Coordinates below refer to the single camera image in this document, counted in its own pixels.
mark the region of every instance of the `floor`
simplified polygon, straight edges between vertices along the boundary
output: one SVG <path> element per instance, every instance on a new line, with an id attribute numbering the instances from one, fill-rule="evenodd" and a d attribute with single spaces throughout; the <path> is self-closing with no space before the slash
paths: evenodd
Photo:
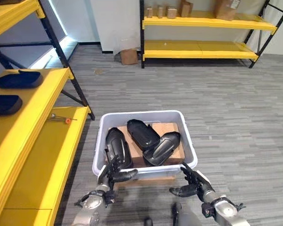
<path id="1" fill-rule="evenodd" d="M 123 66 L 99 46 L 79 46 L 70 61 L 96 115 L 83 130 L 56 218 L 71 225 L 74 206 L 96 186 L 92 161 L 105 113 L 176 109 L 184 114 L 198 157 L 196 169 L 216 192 L 247 208 L 240 212 L 252 226 L 283 226 L 283 56 L 265 55 L 253 69 L 236 60 L 190 64 Z M 65 90 L 75 93 L 68 83 Z M 61 95 L 57 105 L 75 105 Z M 187 184 L 183 174 L 178 186 Z M 102 213 L 100 226 L 171 226 L 171 205 L 192 209 L 204 226 L 197 197 L 176 198 L 169 185 L 134 186 L 118 191 L 116 203 Z"/>

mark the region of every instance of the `yellow shelf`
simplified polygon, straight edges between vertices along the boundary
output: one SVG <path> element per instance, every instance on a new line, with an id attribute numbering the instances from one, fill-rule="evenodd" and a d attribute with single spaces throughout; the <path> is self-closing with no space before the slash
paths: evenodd
<path id="1" fill-rule="evenodd" d="M 33 12 L 36 12 L 39 18 L 45 17 L 38 0 L 25 0 L 18 4 L 1 5 L 0 35 Z"/>
<path id="2" fill-rule="evenodd" d="M 145 58 L 233 58 L 258 56 L 244 43 L 223 41 L 146 40 Z"/>
<path id="3" fill-rule="evenodd" d="M 68 77 L 69 68 L 43 69 L 43 83 L 35 89 L 0 89 L 1 95 L 19 95 L 21 109 L 0 116 L 0 213 L 24 162 Z M 6 70 L 1 76 L 16 73 Z"/>
<path id="4" fill-rule="evenodd" d="M 147 25 L 166 25 L 166 26 L 197 26 L 197 27 L 223 27 L 238 29 L 265 30 L 274 33 L 277 27 L 266 22 L 257 15 L 236 14 L 234 20 L 215 19 L 213 13 L 203 11 L 193 11 L 191 17 L 177 17 L 168 19 L 165 16 L 158 18 L 144 18 L 143 28 Z"/>
<path id="5" fill-rule="evenodd" d="M 47 121 L 9 195 L 0 225 L 53 225 L 69 170 L 88 114 L 88 107 L 53 108 L 77 119 Z"/>

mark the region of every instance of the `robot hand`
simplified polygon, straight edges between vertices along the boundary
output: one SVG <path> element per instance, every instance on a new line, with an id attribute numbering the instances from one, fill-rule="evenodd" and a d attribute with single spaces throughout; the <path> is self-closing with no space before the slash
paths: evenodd
<path id="1" fill-rule="evenodd" d="M 99 223 L 100 213 L 109 204 L 114 203 L 114 183 L 132 179 L 137 169 L 128 172 L 119 172 L 120 159 L 115 156 L 108 165 L 103 166 L 95 190 L 84 195 L 75 205 L 82 209 L 76 215 L 73 226 L 96 226 Z"/>
<path id="2" fill-rule="evenodd" d="M 202 214 L 206 217 L 213 217 L 221 226 L 250 226 L 247 220 L 238 215 L 238 212 L 245 208 L 243 203 L 235 205 L 225 195 L 217 196 L 210 181 L 200 172 L 193 171 L 185 162 L 181 170 L 185 174 L 188 185 L 170 188 L 169 191 L 179 197 L 190 197 L 197 195 L 203 202 Z"/>

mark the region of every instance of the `black shelf post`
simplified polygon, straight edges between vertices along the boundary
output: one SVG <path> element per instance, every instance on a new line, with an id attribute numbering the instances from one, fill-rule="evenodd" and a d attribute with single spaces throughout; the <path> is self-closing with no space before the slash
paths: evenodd
<path id="1" fill-rule="evenodd" d="M 142 23 L 144 20 L 144 0 L 140 0 L 140 27 L 141 27 L 141 68 L 145 68 L 145 61 L 143 60 L 143 56 L 145 54 L 145 30 L 142 28 Z"/>
<path id="2" fill-rule="evenodd" d="M 275 9 L 277 9 L 278 11 L 283 13 L 283 10 L 279 9 L 278 7 L 269 4 L 269 0 L 266 0 L 264 7 L 267 6 L 271 6 Z M 279 22 L 277 23 L 276 27 L 277 30 L 274 32 L 274 34 L 271 34 L 268 39 L 266 40 L 266 42 L 264 43 L 264 45 L 262 46 L 262 48 L 258 51 L 257 55 L 258 55 L 258 59 L 260 58 L 260 56 L 262 55 L 263 51 L 265 50 L 265 48 L 268 46 L 269 42 L 271 41 L 271 39 L 275 36 L 275 34 L 277 33 L 277 31 L 279 30 L 279 27 L 281 26 L 281 24 L 283 23 L 283 15 L 280 18 Z M 253 66 L 255 65 L 255 63 L 258 61 L 258 59 L 256 61 L 252 61 L 252 63 L 250 64 L 249 68 L 253 68 Z"/>

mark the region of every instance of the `white plastic bin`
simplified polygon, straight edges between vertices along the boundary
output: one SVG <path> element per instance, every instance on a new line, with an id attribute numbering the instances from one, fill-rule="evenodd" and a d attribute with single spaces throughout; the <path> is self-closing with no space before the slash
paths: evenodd
<path id="1" fill-rule="evenodd" d="M 181 141 L 185 155 L 185 162 L 194 168 L 197 165 L 197 156 L 192 145 L 188 128 L 185 124 L 183 114 L 180 111 L 150 111 L 150 112 L 124 112 L 124 113 L 108 113 L 100 119 L 100 129 L 95 147 L 95 156 L 93 159 L 92 170 L 95 175 L 99 175 L 100 170 L 105 164 L 105 148 L 106 135 L 109 128 L 126 126 L 130 119 L 142 120 L 144 123 L 153 122 L 175 122 L 181 134 Z M 168 166 L 152 166 L 136 168 L 138 170 L 138 179 L 156 178 L 173 176 L 180 171 L 180 164 Z M 129 171 L 132 169 L 123 169 L 121 171 Z"/>

